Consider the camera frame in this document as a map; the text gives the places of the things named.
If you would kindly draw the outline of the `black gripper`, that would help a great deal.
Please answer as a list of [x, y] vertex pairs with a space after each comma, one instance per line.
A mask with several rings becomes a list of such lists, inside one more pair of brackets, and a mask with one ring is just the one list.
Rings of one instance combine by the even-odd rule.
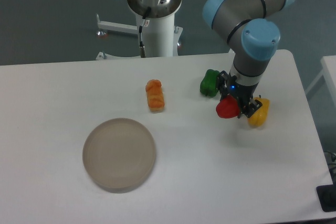
[[248, 77], [239, 72], [221, 71], [216, 77], [216, 89], [221, 98], [226, 98], [228, 94], [237, 100], [240, 110], [238, 118], [245, 115], [250, 118], [263, 103], [253, 98], [254, 91], [259, 84], [259, 76]]

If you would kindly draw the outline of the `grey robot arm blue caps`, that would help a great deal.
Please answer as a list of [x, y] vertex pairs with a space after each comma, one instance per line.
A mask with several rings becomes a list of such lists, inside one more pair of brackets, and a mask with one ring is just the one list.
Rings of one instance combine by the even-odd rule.
[[[233, 99], [238, 115], [252, 117], [264, 104], [253, 94], [280, 41], [278, 27], [267, 17], [295, 0], [207, 0], [203, 19], [235, 53], [229, 72], [215, 78], [212, 91]], [[136, 18], [140, 56], [171, 57], [177, 49], [175, 13], [182, 0], [127, 0]]]

